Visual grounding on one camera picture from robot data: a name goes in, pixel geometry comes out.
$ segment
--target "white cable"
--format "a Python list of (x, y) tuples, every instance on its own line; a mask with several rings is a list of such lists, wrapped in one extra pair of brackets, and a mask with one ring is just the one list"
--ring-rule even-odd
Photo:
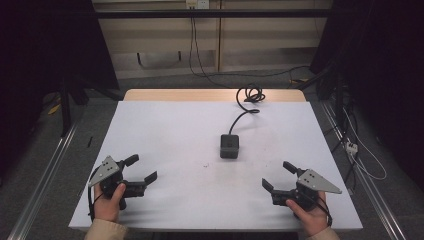
[(347, 120), (349, 121), (350, 127), (353, 129), (353, 134), (355, 134), (356, 138), (358, 139), (358, 141), (361, 143), (361, 145), (374, 157), (374, 159), (377, 161), (377, 163), (381, 166), (381, 168), (384, 171), (384, 177), (376, 177), (374, 175), (372, 175), (371, 173), (369, 173), (361, 164), (359, 164), (355, 157), (353, 157), (352, 153), (350, 153), (349, 155), (352, 157), (352, 160), (358, 165), (358, 167), (364, 171), (368, 176), (376, 179), (376, 180), (384, 180), (387, 177), (387, 172), (386, 169), (384, 168), (383, 164), (381, 164), (381, 162), (378, 160), (378, 158), (367, 148), (367, 146), (365, 146), (365, 144), (361, 141), (361, 139), (359, 139), (358, 135), (356, 134), (355, 129), (353, 128), (353, 124), (350, 121), (349, 115), (347, 114), (346, 110), (343, 108), (344, 113), (346, 114)]

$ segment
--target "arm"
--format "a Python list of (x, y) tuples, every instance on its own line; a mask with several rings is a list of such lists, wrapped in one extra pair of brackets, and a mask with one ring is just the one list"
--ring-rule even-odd
[(94, 212), (95, 219), (90, 226), (86, 240), (121, 240), (124, 239), (128, 229), (119, 225), (119, 201), (125, 192), (125, 184), (120, 184), (111, 199), (102, 195), (99, 184), (94, 186)]
[[(324, 206), (325, 204), (322, 201), (325, 201), (325, 193), (319, 192), (319, 197), (318, 204)], [(316, 207), (305, 212), (296, 202), (290, 199), (286, 201), (286, 204), (300, 218), (303, 228), (309, 236), (307, 240), (339, 240), (334, 230), (327, 225), (327, 215), (321, 209)]]

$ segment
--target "white tabletop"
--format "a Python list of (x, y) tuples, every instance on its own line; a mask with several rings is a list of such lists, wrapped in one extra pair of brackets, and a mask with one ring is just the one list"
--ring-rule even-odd
[[(255, 107), (261, 112), (243, 116), (233, 129), (240, 151), (238, 159), (229, 160), (219, 157), (220, 136), (242, 113), (237, 103), (120, 102), (93, 169), (107, 155), (118, 161), (139, 154), (140, 161), (124, 169), (124, 179), (142, 181), (158, 171), (144, 197), (126, 200), (120, 223), (145, 231), (300, 230), (290, 209), (272, 205), (261, 185), (265, 178), (276, 189), (295, 188), (296, 176), (282, 166), (289, 161), (343, 191), (327, 194), (333, 229), (361, 229), (310, 104)], [(69, 226), (88, 229), (88, 212), (84, 192)]]

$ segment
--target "sleeve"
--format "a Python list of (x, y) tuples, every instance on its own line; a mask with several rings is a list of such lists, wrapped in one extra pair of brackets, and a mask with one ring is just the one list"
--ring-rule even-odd
[(340, 240), (340, 238), (331, 227), (328, 227), (314, 236), (308, 237), (306, 240)]
[(128, 228), (113, 222), (94, 219), (85, 240), (122, 240)]

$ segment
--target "gray carpet floor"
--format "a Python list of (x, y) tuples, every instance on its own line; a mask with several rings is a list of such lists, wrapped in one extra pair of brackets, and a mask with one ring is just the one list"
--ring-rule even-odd
[[(279, 72), (281, 70), (250, 71), (243, 72), (243, 74), (269, 75)], [(292, 79), (309, 78), (310, 76), (312, 76), (311, 73), (305, 69), (292, 72)], [(266, 89), (287, 88), (290, 77), (286, 73), (268, 77), (225, 75), (214, 76), (211, 79), (231, 88), (256, 82)], [(193, 75), (128, 79), (122, 80), (120, 84), (121, 94), (131, 88), (218, 88), (207, 79)], [(314, 87), (308, 88), (304, 93), (314, 109), (323, 132), (331, 129), (332, 126), (323, 111), (322, 102), (317, 100)], [(87, 106), (73, 106), (72, 108), (74, 113), (83, 112), (82, 120), (28, 232), (27, 239), (83, 239), (84, 237), (83, 232), (68, 228), (68, 224), (117, 106), (116, 102), (104, 98), (96, 92), (88, 90), (88, 94), (90, 102)], [(62, 127), (60, 111), (54, 115), (47, 115), (48, 110), (46, 108), (41, 114), (20, 159), (3, 179), (3, 186), (0, 189), (0, 239), (6, 239), (9, 236), (59, 142)], [(408, 239), (424, 239), (424, 228), (422, 227), (424, 226), (424, 193), (400, 170), (390, 150), (379, 143), (378, 136), (359, 108), (355, 109), (355, 114), (358, 119), (361, 140), (381, 160), (387, 170), (387, 179), (375, 181), (376, 185)], [(330, 149), (338, 142), (333, 132), (326, 135), (326, 140)], [(349, 169), (344, 150), (339, 147), (333, 156), (344, 176)], [(381, 176), (381, 168), (370, 154), (361, 150), (361, 147), (360, 156), (371, 173)], [(346, 184), (348, 188), (353, 186), (352, 179), (350, 177)], [(351, 197), (364, 228), (359, 231), (340, 233), (340, 237), (365, 240), (390, 239), (380, 216), (376, 213), (359, 180)], [(246, 234), (243, 238), (275, 239), (276, 236)], [(156, 238), (157, 235), (131, 232), (128, 239), (152, 239), (153, 237)]]

